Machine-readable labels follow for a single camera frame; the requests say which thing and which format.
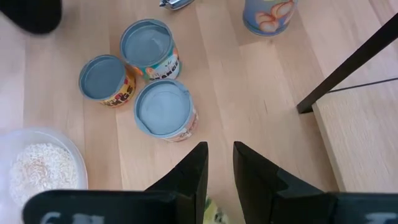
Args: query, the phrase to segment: open can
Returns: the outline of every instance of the open can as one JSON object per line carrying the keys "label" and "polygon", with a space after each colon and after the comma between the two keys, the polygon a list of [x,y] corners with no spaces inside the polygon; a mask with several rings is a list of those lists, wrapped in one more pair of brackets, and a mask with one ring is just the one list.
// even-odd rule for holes
{"label": "open can", "polygon": [[143,132],[170,142],[189,138],[198,124],[198,113],[189,91],[178,81],[157,80],[136,98],[134,117]]}
{"label": "open can", "polygon": [[86,98],[114,108],[131,99],[136,80],[117,57],[100,55],[81,70],[79,87]]}
{"label": "open can", "polygon": [[120,53],[131,70],[145,81],[175,79],[181,71],[172,33],[166,24],[155,19],[129,26],[121,37]]}

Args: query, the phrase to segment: black metal frame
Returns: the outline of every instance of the black metal frame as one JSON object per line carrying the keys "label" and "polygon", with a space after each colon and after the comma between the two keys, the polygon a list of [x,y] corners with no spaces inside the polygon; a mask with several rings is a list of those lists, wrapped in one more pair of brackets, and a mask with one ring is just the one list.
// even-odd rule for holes
{"label": "black metal frame", "polygon": [[398,38],[398,14],[394,15],[371,38],[369,38],[358,50],[345,60],[329,77],[319,84],[298,105],[299,113],[312,112],[312,105],[333,89],[337,84],[351,75],[355,70],[364,65],[391,42]]}

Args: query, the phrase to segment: can lid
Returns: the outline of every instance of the can lid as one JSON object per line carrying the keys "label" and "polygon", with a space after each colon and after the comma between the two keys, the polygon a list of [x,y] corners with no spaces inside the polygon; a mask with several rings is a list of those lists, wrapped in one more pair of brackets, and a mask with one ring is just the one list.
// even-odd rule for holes
{"label": "can lid", "polygon": [[80,72],[80,91],[92,100],[106,100],[124,83],[124,64],[113,55],[100,55],[89,61]]}
{"label": "can lid", "polygon": [[166,78],[141,90],[136,98],[134,116],[142,131],[166,138],[185,127],[192,109],[189,91],[180,82]]}
{"label": "can lid", "polygon": [[144,19],[124,31],[120,52],[127,63],[149,67],[167,57],[172,41],[171,31],[166,24],[155,19]]}

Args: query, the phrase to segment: light wood surface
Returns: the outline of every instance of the light wood surface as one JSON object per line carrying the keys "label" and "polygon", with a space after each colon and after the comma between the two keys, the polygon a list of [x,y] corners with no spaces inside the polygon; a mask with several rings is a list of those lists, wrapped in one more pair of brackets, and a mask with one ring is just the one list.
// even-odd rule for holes
{"label": "light wood surface", "polygon": [[340,190],[398,192],[398,81],[327,94],[314,112]]}
{"label": "light wood surface", "polygon": [[[351,16],[354,3],[338,12],[348,22],[336,22],[334,12],[345,1],[328,12],[332,2],[302,0],[290,27],[268,38],[244,28],[243,0],[196,0],[176,12],[157,1],[67,0],[60,27],[41,37],[2,16],[0,133],[30,126],[62,131],[83,154],[91,189],[145,189],[199,141],[208,141],[208,193],[235,223],[244,221],[233,179],[233,141],[323,190],[336,190],[315,117],[298,115],[295,105],[381,23],[372,21],[369,28],[359,9]],[[371,12],[368,1],[355,4]],[[164,21],[180,52],[178,80],[193,95],[200,117],[196,133],[184,142],[140,132],[133,101],[112,110],[84,99],[78,89],[82,66],[99,54],[118,56],[123,30],[144,18]],[[359,39],[338,37],[345,32]],[[393,60],[380,61],[390,68]],[[138,79],[138,90],[143,86]]]}

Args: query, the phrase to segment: can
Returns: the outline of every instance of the can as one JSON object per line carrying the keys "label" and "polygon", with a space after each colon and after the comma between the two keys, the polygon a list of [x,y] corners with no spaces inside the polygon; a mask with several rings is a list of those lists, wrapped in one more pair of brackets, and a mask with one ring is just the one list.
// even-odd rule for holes
{"label": "can", "polygon": [[114,108],[131,99],[136,80],[120,59],[113,55],[100,55],[81,70],[79,87],[86,98]]}
{"label": "can", "polygon": [[297,0],[245,0],[243,22],[255,34],[277,35],[287,28],[296,7]]}
{"label": "can", "polygon": [[199,119],[189,91],[169,78],[141,90],[134,104],[134,117],[140,130],[169,142],[189,138]]}
{"label": "can", "polygon": [[129,26],[121,37],[120,53],[131,70],[145,81],[175,79],[181,71],[172,33],[166,24],[155,19]]}

